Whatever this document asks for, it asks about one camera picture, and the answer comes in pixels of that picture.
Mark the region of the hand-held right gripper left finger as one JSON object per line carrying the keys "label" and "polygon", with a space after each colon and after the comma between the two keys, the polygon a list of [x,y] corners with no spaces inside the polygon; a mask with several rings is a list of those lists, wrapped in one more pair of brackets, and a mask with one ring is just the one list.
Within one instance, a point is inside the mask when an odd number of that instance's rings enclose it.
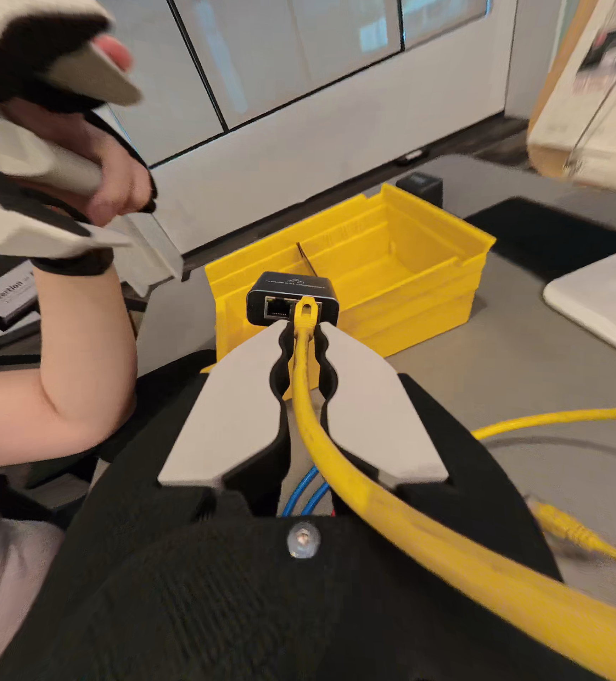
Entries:
{"label": "hand-held right gripper left finger", "polygon": [[158,475],[163,487],[237,492],[257,516],[278,515],[292,442],[292,323],[276,321],[207,374]]}

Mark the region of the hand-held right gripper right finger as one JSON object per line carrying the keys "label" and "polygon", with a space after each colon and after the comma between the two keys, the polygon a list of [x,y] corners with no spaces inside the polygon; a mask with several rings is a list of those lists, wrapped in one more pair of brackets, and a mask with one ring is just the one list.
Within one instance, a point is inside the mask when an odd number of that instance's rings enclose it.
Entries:
{"label": "hand-held right gripper right finger", "polygon": [[321,422],[332,441],[387,489],[443,483],[441,460],[396,370],[329,322],[315,333],[324,398]]}

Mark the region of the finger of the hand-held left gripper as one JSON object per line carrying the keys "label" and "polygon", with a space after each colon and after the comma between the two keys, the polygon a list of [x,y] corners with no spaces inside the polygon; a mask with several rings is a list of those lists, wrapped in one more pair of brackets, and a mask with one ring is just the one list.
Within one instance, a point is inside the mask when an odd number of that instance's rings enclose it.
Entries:
{"label": "finger of the hand-held left gripper", "polygon": [[110,22],[114,19],[97,1],[0,1],[0,32],[11,20],[39,14],[64,18],[99,16]]}
{"label": "finger of the hand-held left gripper", "polygon": [[[169,256],[154,249],[145,239],[137,223],[145,217],[153,222],[150,215],[140,212],[136,217],[117,217],[108,229],[100,230],[82,222],[82,217],[73,218],[62,215],[39,200],[32,200],[21,193],[14,179],[0,176],[0,248],[14,237],[33,237],[38,245],[52,244],[48,237],[59,240],[75,238],[82,233],[95,230],[95,236],[113,232],[131,239],[129,247],[114,250],[114,268],[121,282],[126,282],[141,295],[148,288],[167,277],[179,277],[183,272],[183,260],[175,247],[168,247]],[[31,242],[17,242],[17,250],[11,256],[0,254],[0,269],[6,271],[20,267],[18,278],[38,274],[26,253],[30,252]]]}

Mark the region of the black ethernet splitter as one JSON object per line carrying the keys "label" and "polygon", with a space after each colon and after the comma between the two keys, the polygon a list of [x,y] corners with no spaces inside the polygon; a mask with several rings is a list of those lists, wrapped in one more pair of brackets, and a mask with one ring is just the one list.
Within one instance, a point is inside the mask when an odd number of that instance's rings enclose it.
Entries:
{"label": "black ethernet splitter", "polygon": [[291,321],[295,306],[305,296],[318,305],[318,322],[337,326],[340,305],[337,294],[327,278],[263,272],[248,291],[245,316],[253,326],[269,326],[280,320]]}

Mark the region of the yellow plastic bin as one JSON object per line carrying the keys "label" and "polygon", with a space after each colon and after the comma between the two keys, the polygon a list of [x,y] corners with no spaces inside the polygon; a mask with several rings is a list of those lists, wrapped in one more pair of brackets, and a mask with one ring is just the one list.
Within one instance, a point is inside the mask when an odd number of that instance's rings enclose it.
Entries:
{"label": "yellow plastic bin", "polygon": [[205,266],[217,361],[261,331],[246,318],[263,272],[331,281],[338,328],[388,358],[469,320],[496,238],[391,184],[359,194]]}

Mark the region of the person's left forearm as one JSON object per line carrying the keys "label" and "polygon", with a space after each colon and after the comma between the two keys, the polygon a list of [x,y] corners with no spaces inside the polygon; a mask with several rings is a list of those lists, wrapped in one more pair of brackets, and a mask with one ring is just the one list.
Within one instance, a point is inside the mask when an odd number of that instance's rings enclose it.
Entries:
{"label": "person's left forearm", "polygon": [[34,268],[34,280],[40,367],[0,372],[0,467],[82,453],[134,404],[136,341],[115,267],[94,277]]}

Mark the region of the person's left hand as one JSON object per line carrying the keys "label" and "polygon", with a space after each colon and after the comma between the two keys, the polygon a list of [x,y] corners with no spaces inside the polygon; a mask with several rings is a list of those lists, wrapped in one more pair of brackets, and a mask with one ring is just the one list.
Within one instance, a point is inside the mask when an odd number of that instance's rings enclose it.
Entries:
{"label": "person's left hand", "polygon": [[141,212],[153,199],[149,170],[134,158],[108,128],[87,119],[87,111],[58,110],[23,98],[0,103],[0,114],[37,135],[93,162],[102,171],[102,182],[90,197],[72,191],[15,179],[21,193],[39,200],[62,215],[105,227],[115,217]]}

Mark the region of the black smartwatch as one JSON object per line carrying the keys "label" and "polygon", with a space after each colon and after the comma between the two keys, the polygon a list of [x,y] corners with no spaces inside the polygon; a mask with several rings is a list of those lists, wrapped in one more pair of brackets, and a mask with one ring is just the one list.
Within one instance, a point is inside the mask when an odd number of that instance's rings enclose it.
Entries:
{"label": "black smartwatch", "polygon": [[113,265],[114,249],[92,249],[72,258],[31,258],[42,272],[60,277],[99,277]]}

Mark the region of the small black box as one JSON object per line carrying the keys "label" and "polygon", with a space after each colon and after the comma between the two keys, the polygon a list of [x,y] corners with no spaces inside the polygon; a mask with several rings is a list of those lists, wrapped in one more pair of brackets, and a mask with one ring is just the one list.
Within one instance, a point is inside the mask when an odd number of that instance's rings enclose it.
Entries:
{"label": "small black box", "polygon": [[397,180],[395,186],[437,208],[443,208],[443,179],[423,172],[410,172]]}

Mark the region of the black table mat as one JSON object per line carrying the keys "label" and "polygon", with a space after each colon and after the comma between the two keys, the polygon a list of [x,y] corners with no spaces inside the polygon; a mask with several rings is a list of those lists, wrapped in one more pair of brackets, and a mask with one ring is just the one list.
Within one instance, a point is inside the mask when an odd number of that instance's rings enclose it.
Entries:
{"label": "black table mat", "polygon": [[522,197],[465,217],[496,238],[491,248],[545,283],[616,254],[616,229]]}

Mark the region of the white sign stand base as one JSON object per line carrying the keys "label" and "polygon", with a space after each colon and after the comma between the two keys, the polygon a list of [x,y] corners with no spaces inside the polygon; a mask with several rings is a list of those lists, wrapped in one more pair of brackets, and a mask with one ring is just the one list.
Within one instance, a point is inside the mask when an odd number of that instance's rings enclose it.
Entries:
{"label": "white sign stand base", "polygon": [[548,283],[543,300],[616,348],[616,254]]}

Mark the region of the large paned window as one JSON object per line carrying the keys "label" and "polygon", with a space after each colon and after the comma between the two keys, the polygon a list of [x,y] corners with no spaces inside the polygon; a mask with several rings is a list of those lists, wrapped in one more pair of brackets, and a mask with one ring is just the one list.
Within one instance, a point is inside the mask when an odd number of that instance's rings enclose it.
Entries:
{"label": "large paned window", "polygon": [[174,1],[227,128],[482,19],[490,1]]}

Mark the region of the instruction sign board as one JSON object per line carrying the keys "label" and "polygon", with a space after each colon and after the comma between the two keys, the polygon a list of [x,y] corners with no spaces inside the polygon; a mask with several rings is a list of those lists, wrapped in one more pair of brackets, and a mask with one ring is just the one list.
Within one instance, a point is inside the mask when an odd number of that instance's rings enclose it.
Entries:
{"label": "instruction sign board", "polygon": [[526,139],[542,176],[616,191],[616,1],[580,1]]}

